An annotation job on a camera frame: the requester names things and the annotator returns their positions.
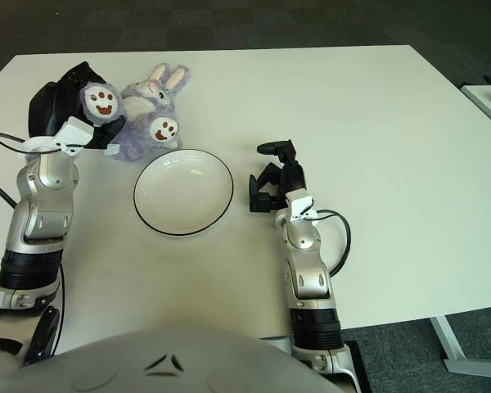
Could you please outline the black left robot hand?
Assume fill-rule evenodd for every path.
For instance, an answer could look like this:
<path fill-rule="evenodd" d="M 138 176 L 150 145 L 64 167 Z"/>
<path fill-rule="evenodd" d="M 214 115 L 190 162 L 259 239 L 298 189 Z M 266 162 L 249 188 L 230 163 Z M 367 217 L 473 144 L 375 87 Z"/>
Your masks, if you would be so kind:
<path fill-rule="evenodd" d="M 70 117 L 94 128 L 87 149 L 104 150 L 126 123 L 118 90 L 86 61 L 68 70 L 58 81 L 46 83 L 29 103 L 30 137 L 54 136 Z"/>

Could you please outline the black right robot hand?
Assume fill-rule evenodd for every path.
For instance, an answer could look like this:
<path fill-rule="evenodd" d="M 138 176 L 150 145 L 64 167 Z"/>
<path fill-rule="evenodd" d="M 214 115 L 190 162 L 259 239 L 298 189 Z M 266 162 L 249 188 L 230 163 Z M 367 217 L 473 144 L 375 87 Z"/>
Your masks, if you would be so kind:
<path fill-rule="evenodd" d="M 292 141 L 266 142 L 257 146 L 257 152 L 276 156 L 282 167 L 269 163 L 258 178 L 250 175 L 250 212 L 270 213 L 286 208 L 286 194 L 306 188 L 304 170 L 296 160 Z"/>

